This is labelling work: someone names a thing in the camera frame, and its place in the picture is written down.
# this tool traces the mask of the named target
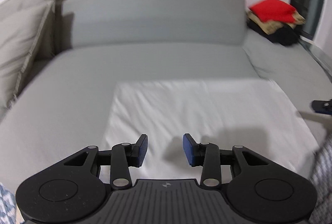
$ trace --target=checkered fabric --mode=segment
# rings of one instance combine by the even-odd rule
[[[332,223],[332,134],[317,152],[311,182],[317,190],[317,203],[309,222],[311,224]]]
[[[15,218],[15,196],[0,183],[0,224],[15,224]]]

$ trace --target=stack of clothes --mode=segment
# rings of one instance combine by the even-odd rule
[[[247,25],[271,42],[290,46],[298,42],[305,19],[281,0],[264,0],[249,7]]]

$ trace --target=sofa backrest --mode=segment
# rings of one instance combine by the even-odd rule
[[[130,42],[240,45],[245,0],[65,0],[58,12],[58,52]]]

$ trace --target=gray sofa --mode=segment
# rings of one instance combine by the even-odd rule
[[[59,54],[0,124],[0,182],[11,191],[73,152],[101,145],[120,81],[274,79],[324,138],[329,119],[313,118],[309,104],[331,98],[328,78],[301,46],[247,31],[245,0],[65,0],[56,20]]]

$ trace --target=round metal bolt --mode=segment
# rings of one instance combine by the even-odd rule
[[[207,178],[203,181],[203,184],[206,186],[217,186],[219,185],[219,181],[214,178]]]
[[[113,181],[113,185],[115,186],[126,186],[129,184],[129,181],[125,178],[118,178]]]

